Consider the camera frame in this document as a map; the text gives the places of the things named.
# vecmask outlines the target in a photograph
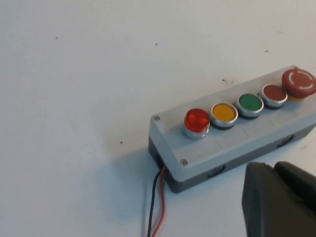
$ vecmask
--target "screw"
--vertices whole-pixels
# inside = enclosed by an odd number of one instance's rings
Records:
[[[180,160],[180,164],[186,166],[188,164],[188,161],[186,159],[182,159]]]
[[[159,117],[158,115],[155,115],[155,116],[153,116],[153,120],[159,121],[159,120],[160,120],[160,117]]]

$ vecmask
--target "red push button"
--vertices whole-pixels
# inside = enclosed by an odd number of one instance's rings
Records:
[[[282,87],[290,96],[304,99],[316,92],[316,79],[305,70],[293,68],[283,74]]]

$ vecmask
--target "black wire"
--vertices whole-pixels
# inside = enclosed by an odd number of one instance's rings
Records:
[[[156,174],[155,179],[154,179],[154,183],[153,183],[152,203],[150,204],[147,237],[150,237],[150,234],[152,232],[152,218],[153,218],[153,211],[154,211],[156,183],[157,183],[157,179],[158,179],[160,173],[161,173],[161,170]]]

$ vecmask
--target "green push button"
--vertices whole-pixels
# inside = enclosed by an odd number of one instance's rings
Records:
[[[255,119],[263,110],[263,100],[255,94],[246,93],[238,97],[235,107],[244,119]]]
[[[261,109],[262,107],[262,101],[260,98],[258,98],[254,94],[244,94],[241,97],[239,97],[239,103],[241,106],[243,106],[245,109],[250,111],[256,111]]]

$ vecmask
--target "white table surface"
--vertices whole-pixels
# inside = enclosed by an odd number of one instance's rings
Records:
[[[316,74],[315,25],[315,0],[2,0],[0,236],[145,236],[150,116],[292,64]],[[257,161],[316,174],[315,147],[316,130]],[[244,172],[166,188],[157,236],[245,237]]]

